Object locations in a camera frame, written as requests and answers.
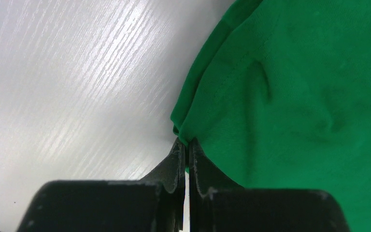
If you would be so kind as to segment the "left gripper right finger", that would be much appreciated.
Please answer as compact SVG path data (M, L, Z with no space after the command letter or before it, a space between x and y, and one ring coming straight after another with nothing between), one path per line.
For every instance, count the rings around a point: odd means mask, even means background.
M318 189L244 188L224 174L198 140L189 145L193 232L347 232L343 211Z

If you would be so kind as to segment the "green t-shirt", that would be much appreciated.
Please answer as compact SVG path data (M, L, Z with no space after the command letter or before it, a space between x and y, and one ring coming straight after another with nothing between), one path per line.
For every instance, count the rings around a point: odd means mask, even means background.
M323 189L371 232L371 0L237 0L171 114L249 188Z

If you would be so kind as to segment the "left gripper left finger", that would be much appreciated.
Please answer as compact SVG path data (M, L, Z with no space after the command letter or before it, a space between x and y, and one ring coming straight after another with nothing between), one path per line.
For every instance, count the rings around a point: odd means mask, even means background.
M33 197L20 232L178 232L183 229L185 145L138 180L57 180Z

